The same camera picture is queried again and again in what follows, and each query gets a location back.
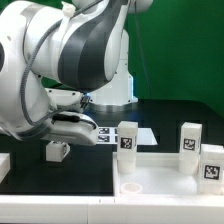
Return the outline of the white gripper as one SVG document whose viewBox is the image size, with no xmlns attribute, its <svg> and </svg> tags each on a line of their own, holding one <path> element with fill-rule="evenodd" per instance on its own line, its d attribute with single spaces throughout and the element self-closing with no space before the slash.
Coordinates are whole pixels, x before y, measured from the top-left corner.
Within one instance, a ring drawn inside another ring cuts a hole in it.
<svg viewBox="0 0 224 224">
<path fill-rule="evenodd" d="M 62 112 L 52 118 L 50 131 L 44 140 L 93 146 L 98 138 L 98 125 L 87 115 Z"/>
</svg>

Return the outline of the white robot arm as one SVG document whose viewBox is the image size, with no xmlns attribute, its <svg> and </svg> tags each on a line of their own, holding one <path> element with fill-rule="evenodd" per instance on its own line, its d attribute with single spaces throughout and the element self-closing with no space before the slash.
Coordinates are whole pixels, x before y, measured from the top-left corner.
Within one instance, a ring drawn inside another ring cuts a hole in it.
<svg viewBox="0 0 224 224">
<path fill-rule="evenodd" d="M 21 141 L 97 142 L 98 126 L 42 86 L 47 77 L 85 94 L 116 73 L 128 14 L 153 0 L 72 0 L 61 9 L 15 0 L 0 12 L 0 129 Z"/>
</svg>

